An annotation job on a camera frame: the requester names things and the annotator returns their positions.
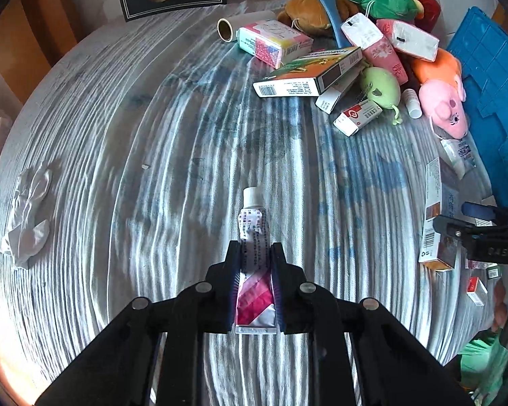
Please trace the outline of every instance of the crumpled white plastic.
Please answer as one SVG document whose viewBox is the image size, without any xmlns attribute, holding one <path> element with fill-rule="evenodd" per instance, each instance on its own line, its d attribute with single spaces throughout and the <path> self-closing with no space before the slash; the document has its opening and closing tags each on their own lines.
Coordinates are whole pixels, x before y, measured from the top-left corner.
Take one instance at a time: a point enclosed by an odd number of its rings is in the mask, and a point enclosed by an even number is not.
<svg viewBox="0 0 508 406">
<path fill-rule="evenodd" d="M 14 259 L 15 267 L 28 269 L 28 258 L 36 255 L 49 236 L 49 220 L 35 226 L 36 213 L 45 198 L 51 183 L 51 170 L 42 163 L 31 181 L 29 169 L 17 178 L 11 211 L 7 220 L 6 233 L 0 251 Z"/>
</svg>

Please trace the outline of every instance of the green plush toy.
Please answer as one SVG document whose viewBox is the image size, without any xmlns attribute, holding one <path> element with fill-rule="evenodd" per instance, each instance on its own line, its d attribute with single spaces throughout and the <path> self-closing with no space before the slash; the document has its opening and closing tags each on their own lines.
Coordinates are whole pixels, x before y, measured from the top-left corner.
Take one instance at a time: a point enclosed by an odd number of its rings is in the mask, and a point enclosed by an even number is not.
<svg viewBox="0 0 508 406">
<path fill-rule="evenodd" d="M 399 102 L 401 101 L 401 89 L 393 74 L 386 69 L 369 67 L 361 72 L 359 84 L 361 91 L 380 107 L 395 111 L 393 124 L 402 123 L 399 115 Z"/>
<path fill-rule="evenodd" d="M 418 15 L 414 0 L 350 0 L 364 10 L 367 17 L 412 21 Z"/>
</svg>

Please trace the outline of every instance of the small white bottle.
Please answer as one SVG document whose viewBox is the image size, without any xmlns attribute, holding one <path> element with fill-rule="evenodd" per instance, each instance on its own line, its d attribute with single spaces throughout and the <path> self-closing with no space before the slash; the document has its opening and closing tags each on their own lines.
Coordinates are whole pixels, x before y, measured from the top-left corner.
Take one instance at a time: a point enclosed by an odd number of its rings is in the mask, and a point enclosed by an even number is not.
<svg viewBox="0 0 508 406">
<path fill-rule="evenodd" d="M 406 89 L 402 92 L 401 98 L 406 105 L 408 115 L 413 119 L 419 119 L 423 114 L 421 111 L 421 104 L 418 95 L 413 89 Z"/>
</svg>

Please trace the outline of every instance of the blue tray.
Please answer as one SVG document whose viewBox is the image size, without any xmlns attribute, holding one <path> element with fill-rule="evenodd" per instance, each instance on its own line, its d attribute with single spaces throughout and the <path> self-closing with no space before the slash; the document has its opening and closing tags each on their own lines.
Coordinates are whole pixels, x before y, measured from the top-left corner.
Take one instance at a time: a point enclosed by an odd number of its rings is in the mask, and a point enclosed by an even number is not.
<svg viewBox="0 0 508 406">
<path fill-rule="evenodd" d="M 464 109 L 493 195 L 508 207 L 508 35 L 473 7 L 448 51 L 463 65 Z"/>
</svg>

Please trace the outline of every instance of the brown plush toy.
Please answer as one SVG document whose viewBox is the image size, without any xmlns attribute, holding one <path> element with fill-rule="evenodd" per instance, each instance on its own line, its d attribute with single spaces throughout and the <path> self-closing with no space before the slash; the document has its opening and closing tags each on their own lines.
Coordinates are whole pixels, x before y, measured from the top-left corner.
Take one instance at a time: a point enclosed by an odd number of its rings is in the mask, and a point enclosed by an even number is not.
<svg viewBox="0 0 508 406">
<path fill-rule="evenodd" d="M 349 0 L 335 2 L 342 21 L 358 13 L 358 7 Z M 289 0 L 277 19 L 287 26 L 298 28 L 310 37 L 327 37 L 333 34 L 331 21 L 319 0 Z"/>
</svg>

